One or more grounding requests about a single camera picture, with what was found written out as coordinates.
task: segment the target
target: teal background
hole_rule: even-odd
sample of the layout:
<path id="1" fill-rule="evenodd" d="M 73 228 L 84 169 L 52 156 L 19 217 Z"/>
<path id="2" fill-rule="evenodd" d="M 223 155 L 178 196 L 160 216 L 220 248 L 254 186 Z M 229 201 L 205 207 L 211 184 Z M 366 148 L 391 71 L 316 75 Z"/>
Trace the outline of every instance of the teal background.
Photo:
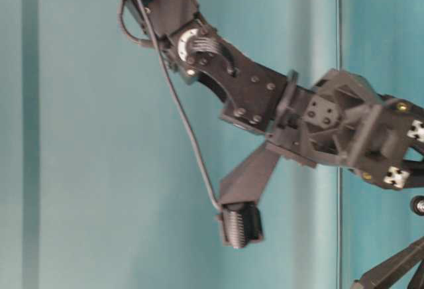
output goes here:
<path id="1" fill-rule="evenodd" d="M 303 86 L 337 65 L 336 0 L 199 2 Z M 260 205 L 265 242 L 222 247 L 156 55 L 121 34 L 117 6 L 0 0 L 0 288 L 336 288 L 335 169 L 282 160 Z M 173 78 L 217 183 L 262 139 Z"/>
<path id="2" fill-rule="evenodd" d="M 342 0 L 343 68 L 365 76 L 380 93 L 424 105 L 423 0 Z M 409 210 L 423 194 L 381 191 L 344 171 L 343 288 L 423 236 Z M 412 273 L 393 288 L 404 289 Z"/>

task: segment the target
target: bolt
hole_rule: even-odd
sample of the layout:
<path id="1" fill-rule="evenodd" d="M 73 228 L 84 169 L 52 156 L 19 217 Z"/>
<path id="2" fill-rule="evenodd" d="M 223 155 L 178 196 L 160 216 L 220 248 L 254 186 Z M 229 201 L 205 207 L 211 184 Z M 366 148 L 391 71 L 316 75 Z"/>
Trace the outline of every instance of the bolt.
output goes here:
<path id="1" fill-rule="evenodd" d="M 424 213 L 424 201 L 419 201 L 416 205 L 419 212 Z"/>
<path id="2" fill-rule="evenodd" d="M 367 172 L 362 173 L 362 177 L 364 178 L 364 180 L 367 180 L 367 181 L 372 180 L 372 175 Z"/>
<path id="3" fill-rule="evenodd" d="M 396 108 L 400 112 L 407 112 L 409 110 L 409 106 L 406 103 L 404 103 L 404 102 L 399 102 L 396 105 Z"/>
<path id="4" fill-rule="evenodd" d="M 189 65 L 193 65 L 195 62 L 196 62 L 196 60 L 194 59 L 194 57 L 193 57 L 193 56 L 189 56 L 189 57 L 187 57 L 187 63 L 188 63 Z"/>
<path id="5" fill-rule="evenodd" d="M 253 125 L 257 125 L 262 121 L 262 117 L 260 115 L 254 115 L 253 120 L 250 121 Z"/>
<path id="6" fill-rule="evenodd" d="M 237 110 L 234 111 L 234 115 L 238 118 L 244 115 L 245 113 L 246 113 L 246 109 L 244 108 L 238 108 Z"/>
<path id="7" fill-rule="evenodd" d="M 207 31 L 207 29 L 205 27 L 202 27 L 200 29 L 200 35 L 205 36 L 205 35 L 207 35 L 207 33 L 208 33 L 208 31 Z"/>

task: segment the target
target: black robotic arm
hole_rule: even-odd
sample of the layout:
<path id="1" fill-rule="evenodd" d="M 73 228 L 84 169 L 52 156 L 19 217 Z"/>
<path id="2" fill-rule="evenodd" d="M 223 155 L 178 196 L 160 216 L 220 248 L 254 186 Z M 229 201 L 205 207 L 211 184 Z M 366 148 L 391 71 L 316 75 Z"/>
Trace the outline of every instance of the black robotic arm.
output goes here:
<path id="1" fill-rule="evenodd" d="M 330 70 L 311 90 L 299 87 L 295 72 L 261 66 L 221 38 L 196 0 L 142 0 L 143 11 L 137 0 L 122 2 L 157 40 L 170 69 L 223 102 L 222 120 L 265 137 L 221 181 L 218 218 L 226 245 L 243 248 L 262 239 L 257 205 L 281 156 L 313 168 L 349 168 L 383 189 L 424 186 L 424 162 L 405 159 L 409 148 L 424 155 L 422 108 L 379 95 L 363 77 L 342 70 Z M 122 27 L 133 41 L 152 46 Z"/>

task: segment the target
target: wheel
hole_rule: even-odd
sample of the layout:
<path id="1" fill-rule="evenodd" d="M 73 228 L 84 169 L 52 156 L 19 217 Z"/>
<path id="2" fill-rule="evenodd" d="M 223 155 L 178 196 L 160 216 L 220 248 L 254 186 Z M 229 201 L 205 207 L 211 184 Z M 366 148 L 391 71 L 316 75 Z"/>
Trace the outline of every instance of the wheel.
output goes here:
<path id="1" fill-rule="evenodd" d="M 418 195 L 411 200 L 411 210 L 420 216 L 424 216 L 424 196 Z"/>

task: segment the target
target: black cable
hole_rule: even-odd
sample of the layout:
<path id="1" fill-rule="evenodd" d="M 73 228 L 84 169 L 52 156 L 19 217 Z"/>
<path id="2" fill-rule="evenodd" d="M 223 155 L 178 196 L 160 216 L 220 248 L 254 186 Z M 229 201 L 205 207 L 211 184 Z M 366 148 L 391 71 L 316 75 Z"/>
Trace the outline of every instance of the black cable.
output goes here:
<path id="1" fill-rule="evenodd" d="M 127 27 L 125 26 L 124 23 L 124 9 L 125 9 L 125 3 L 127 0 L 121 0 L 121 2 L 119 3 L 119 8 L 118 8 L 118 23 L 119 23 L 119 28 L 121 28 L 122 32 L 124 33 L 125 36 L 128 37 L 129 40 L 131 40 L 133 43 L 143 46 L 143 47 L 147 47 L 147 48 L 153 48 L 153 43 L 151 40 L 148 39 L 139 39 L 137 37 L 135 37 L 134 35 L 132 35 Z"/>
<path id="2" fill-rule="evenodd" d="M 199 143 L 196 139 L 195 133 L 194 133 L 194 131 L 193 131 L 191 125 L 190 125 L 190 122 L 188 120 L 186 112 L 184 111 L 183 105 L 182 105 L 182 103 L 181 103 L 181 101 L 178 97 L 178 94 L 175 90 L 175 87 L 172 83 L 172 80 L 171 80 L 170 75 L 168 73 L 168 69 L 166 69 L 165 61 L 164 61 L 164 58 L 162 56 L 162 52 L 160 51 L 158 39 L 156 38 L 156 35 L 154 33 L 152 23 L 150 22 L 150 19 L 147 16 L 147 12 L 146 12 L 146 9 L 143 5 L 142 0 L 137 0 L 137 4 L 138 4 L 138 8 L 140 9 L 140 12 L 141 12 L 146 24 L 147 24 L 148 31 L 149 31 L 150 37 L 152 39 L 152 42 L 153 42 L 153 46 L 156 49 L 156 51 L 158 52 L 160 65 L 161 65 L 161 67 L 164 71 L 164 74 L 165 74 L 165 77 L 166 77 L 166 83 L 168 84 L 168 86 L 170 88 L 172 99 L 175 101 L 178 112 L 180 113 L 180 117 L 183 121 L 184 127 L 187 131 L 189 138 L 190 138 L 190 142 L 191 142 L 191 145 L 193 147 L 193 151 L 194 151 L 194 154 L 195 154 L 195 157 L 196 157 L 197 164 L 199 165 L 199 169 L 200 169 L 200 172 L 203 176 L 203 180 L 205 181 L 205 185 L 206 185 L 207 193 L 209 195 L 209 199 L 211 200 L 212 205 L 218 211 L 221 211 L 221 205 L 218 203 L 217 198 L 215 197 L 215 192 L 213 191 L 213 186 L 212 186 L 211 180 L 209 178 L 209 175 L 207 173 L 205 162 L 204 162 L 203 157 L 201 155 Z"/>

